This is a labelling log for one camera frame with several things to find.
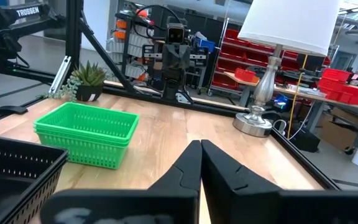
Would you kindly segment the silver lamp with white shade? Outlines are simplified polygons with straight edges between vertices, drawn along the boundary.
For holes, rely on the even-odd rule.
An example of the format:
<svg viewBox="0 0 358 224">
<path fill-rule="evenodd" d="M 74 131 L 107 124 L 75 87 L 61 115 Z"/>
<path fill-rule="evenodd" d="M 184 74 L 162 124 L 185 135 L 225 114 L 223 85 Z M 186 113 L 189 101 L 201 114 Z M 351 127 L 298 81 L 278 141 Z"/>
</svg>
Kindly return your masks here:
<svg viewBox="0 0 358 224">
<path fill-rule="evenodd" d="M 233 125 L 243 133 L 266 137 L 273 125 L 262 117 L 273 96 L 275 74 L 283 50 L 325 57 L 342 0 L 253 0 L 238 39 L 274 48 L 254 90 L 250 112 L 238 113 Z"/>
</svg>

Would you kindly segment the shelf with orange bins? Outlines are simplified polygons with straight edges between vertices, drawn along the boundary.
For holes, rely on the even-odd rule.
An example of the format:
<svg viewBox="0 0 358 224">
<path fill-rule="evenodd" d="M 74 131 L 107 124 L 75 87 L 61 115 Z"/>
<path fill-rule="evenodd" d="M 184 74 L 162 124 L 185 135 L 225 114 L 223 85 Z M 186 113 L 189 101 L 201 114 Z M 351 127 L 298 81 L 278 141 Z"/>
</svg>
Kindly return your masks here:
<svg viewBox="0 0 358 224">
<path fill-rule="evenodd" d="M 118 69 L 131 80 L 144 81 L 147 66 L 142 63 L 142 47 L 152 43 L 154 31 L 148 28 L 149 11 L 123 9 L 115 13 L 116 23 L 107 39 L 107 53 Z"/>
</svg>

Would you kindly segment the rack of red bins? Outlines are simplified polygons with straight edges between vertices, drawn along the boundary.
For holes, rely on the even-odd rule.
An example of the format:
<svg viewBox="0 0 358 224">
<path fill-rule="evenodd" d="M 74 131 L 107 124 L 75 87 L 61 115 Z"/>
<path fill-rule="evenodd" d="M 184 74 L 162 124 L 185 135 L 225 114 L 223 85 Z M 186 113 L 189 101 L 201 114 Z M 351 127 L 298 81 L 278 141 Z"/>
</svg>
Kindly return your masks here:
<svg viewBox="0 0 358 224">
<path fill-rule="evenodd" d="M 234 29 L 226 29 L 224 33 L 214 69 L 213 85 L 238 90 L 238 84 L 224 73 L 234 73 L 237 68 L 245 70 L 249 66 L 265 68 L 269 57 L 273 55 L 273 47 L 240 40 L 238 34 L 239 31 Z"/>
</svg>

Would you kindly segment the brown cardboard box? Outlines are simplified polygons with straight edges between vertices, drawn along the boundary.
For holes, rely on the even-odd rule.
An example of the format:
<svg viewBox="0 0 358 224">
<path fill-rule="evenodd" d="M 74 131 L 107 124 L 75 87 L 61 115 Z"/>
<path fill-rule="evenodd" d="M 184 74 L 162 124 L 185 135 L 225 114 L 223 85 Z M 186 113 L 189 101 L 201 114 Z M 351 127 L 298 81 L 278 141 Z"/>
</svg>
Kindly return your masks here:
<svg viewBox="0 0 358 224">
<path fill-rule="evenodd" d="M 357 133 L 347 128 L 342 128 L 331 122 L 331 117 L 322 117 L 317 125 L 317 135 L 338 150 L 345 150 L 352 146 Z"/>
</svg>

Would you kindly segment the wooden workbench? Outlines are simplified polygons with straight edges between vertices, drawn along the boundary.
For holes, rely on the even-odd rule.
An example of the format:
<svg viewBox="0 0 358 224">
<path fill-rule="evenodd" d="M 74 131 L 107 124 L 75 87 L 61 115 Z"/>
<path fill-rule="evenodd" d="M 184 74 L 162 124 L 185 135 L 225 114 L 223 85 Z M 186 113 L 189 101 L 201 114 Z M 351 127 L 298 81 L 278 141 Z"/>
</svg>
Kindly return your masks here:
<svg viewBox="0 0 358 224">
<path fill-rule="evenodd" d="M 245 82 L 241 79 L 237 79 L 235 77 L 235 75 L 231 72 L 224 72 L 223 74 L 225 76 L 229 77 L 231 80 L 234 80 L 238 84 L 245 86 L 242 91 L 242 94 L 241 94 L 239 106 L 247 107 L 247 104 L 249 103 L 251 89 L 253 89 L 256 86 L 256 84 L 252 83 L 252 82 Z M 306 99 L 315 101 L 314 105 L 311 107 L 311 113 L 309 116 L 310 122 L 306 126 L 306 128 L 309 130 L 309 132 L 314 131 L 314 129 L 321 117 L 323 109 L 326 105 L 333 105 L 335 107 L 342 108 L 343 110 L 349 111 L 352 114 L 358 115 L 358 105 L 350 105 L 350 104 L 342 103 L 339 101 L 322 98 L 319 96 L 307 95 L 304 93 L 299 93 L 299 94 L 297 94 L 297 96 L 300 98 L 306 98 Z"/>
</svg>

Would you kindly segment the red storage bin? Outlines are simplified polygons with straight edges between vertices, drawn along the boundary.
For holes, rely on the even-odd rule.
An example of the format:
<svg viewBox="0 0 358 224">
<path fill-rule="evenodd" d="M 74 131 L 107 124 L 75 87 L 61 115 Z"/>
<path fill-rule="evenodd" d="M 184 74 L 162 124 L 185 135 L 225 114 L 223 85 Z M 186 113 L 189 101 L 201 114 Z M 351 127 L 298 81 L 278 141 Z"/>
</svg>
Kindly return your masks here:
<svg viewBox="0 0 358 224">
<path fill-rule="evenodd" d="M 255 72 L 250 71 L 250 70 L 244 70 L 241 68 L 236 68 L 236 70 L 234 72 L 234 76 L 237 79 L 242 80 L 244 82 L 257 83 L 259 80 L 259 78 L 256 77 Z"/>
<path fill-rule="evenodd" d="M 342 81 L 322 78 L 318 88 L 325 93 L 325 98 L 350 105 L 358 105 L 358 87 L 347 85 Z"/>
<path fill-rule="evenodd" d="M 339 82 L 346 82 L 351 74 L 351 72 L 347 72 L 344 70 L 326 68 L 322 73 L 322 77 L 337 80 Z"/>
</svg>

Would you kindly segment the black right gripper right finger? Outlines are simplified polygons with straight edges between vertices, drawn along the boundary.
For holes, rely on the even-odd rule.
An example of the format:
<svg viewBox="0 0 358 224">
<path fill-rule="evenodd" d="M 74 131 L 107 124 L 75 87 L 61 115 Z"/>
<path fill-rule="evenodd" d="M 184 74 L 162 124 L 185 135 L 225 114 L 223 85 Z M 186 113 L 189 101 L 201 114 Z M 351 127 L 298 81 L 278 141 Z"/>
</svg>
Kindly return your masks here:
<svg viewBox="0 0 358 224">
<path fill-rule="evenodd" d="M 281 188 L 209 140 L 202 140 L 201 179 L 212 224 L 278 224 Z"/>
</svg>

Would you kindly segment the silver metal bracket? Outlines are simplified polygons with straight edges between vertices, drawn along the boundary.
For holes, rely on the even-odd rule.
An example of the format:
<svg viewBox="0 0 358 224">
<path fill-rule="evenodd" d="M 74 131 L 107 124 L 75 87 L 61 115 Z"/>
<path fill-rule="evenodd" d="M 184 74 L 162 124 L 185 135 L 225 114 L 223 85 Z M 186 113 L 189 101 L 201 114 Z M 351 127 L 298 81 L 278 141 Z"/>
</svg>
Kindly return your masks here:
<svg viewBox="0 0 358 224">
<path fill-rule="evenodd" d="M 60 65 L 60 68 L 58 69 L 57 74 L 55 75 L 55 78 L 51 84 L 48 93 L 56 93 L 61 88 L 65 80 L 65 77 L 70 69 L 70 65 L 71 65 L 71 56 L 66 55 Z"/>
</svg>

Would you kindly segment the blue storage bin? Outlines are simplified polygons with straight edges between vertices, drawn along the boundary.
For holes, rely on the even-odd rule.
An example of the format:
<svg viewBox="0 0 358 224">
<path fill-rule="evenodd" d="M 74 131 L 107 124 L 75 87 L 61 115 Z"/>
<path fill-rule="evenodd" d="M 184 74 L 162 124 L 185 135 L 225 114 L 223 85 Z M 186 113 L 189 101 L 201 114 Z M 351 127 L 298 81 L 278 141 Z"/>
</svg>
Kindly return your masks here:
<svg viewBox="0 0 358 224">
<path fill-rule="evenodd" d="M 195 38 L 195 45 L 199 48 L 207 48 L 209 53 L 212 53 L 215 50 L 215 43 L 210 40 Z"/>
</svg>

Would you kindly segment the succulent in black pot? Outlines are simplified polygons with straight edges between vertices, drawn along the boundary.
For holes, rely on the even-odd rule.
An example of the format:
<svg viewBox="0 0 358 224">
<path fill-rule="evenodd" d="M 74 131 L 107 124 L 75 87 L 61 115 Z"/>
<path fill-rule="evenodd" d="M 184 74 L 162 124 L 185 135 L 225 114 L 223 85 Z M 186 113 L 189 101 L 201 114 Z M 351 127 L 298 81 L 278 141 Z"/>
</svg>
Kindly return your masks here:
<svg viewBox="0 0 358 224">
<path fill-rule="evenodd" d="M 67 99 L 71 102 L 96 101 L 103 92 L 104 81 L 107 79 L 106 71 L 99 67 L 97 63 L 86 65 L 79 64 L 62 85 L 54 93 L 44 93 L 43 98 Z"/>
</svg>

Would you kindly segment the black box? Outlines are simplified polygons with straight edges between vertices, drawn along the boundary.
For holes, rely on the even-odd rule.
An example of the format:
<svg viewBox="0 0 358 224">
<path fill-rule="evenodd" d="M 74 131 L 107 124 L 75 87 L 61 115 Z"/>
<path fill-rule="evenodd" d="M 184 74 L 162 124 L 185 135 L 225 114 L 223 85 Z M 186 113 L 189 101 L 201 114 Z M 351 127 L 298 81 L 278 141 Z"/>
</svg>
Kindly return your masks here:
<svg viewBox="0 0 358 224">
<path fill-rule="evenodd" d="M 301 128 L 296 133 L 296 130 L 291 130 L 290 142 L 294 144 L 299 150 L 315 153 L 318 151 L 320 139 L 307 129 Z"/>
</svg>

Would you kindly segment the black frame foot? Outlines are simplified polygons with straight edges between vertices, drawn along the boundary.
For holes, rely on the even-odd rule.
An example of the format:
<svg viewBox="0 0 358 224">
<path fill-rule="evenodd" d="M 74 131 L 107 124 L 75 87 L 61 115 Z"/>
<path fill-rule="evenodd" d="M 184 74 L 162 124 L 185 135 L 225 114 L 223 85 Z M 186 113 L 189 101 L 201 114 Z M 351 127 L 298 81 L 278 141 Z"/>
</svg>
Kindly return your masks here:
<svg viewBox="0 0 358 224">
<path fill-rule="evenodd" d="M 0 116 L 5 116 L 9 114 L 24 114 L 28 112 L 28 109 L 22 106 L 1 106 L 0 107 Z"/>
</svg>

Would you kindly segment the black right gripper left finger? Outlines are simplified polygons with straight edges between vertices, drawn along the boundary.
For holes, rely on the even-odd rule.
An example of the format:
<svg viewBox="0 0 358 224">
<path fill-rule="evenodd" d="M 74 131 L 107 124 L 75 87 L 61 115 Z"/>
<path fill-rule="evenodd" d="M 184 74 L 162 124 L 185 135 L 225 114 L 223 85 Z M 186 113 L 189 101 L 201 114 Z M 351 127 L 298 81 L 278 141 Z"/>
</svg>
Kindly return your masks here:
<svg viewBox="0 0 358 224">
<path fill-rule="evenodd" d="M 192 141 L 172 166 L 148 190 L 173 197 L 199 197 L 201 188 L 202 147 Z"/>
</svg>

